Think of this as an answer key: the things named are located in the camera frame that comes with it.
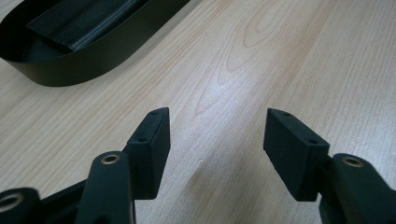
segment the wood grain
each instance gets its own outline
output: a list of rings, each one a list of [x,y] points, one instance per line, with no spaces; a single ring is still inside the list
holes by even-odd
[[[319,223],[262,150],[268,107],[289,111],[396,189],[396,2],[218,0],[184,8],[136,55],[72,87],[0,62],[0,191],[41,197],[87,177],[150,110],[172,149],[139,223]],[[0,2],[0,17],[20,1]]]

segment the black oval tray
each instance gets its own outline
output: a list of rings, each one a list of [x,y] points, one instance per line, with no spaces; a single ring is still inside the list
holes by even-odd
[[[0,57],[34,82],[51,87],[75,85],[115,68],[190,0],[147,0],[114,29],[72,52],[47,45],[26,28],[29,22],[58,2],[25,0],[0,23]]]

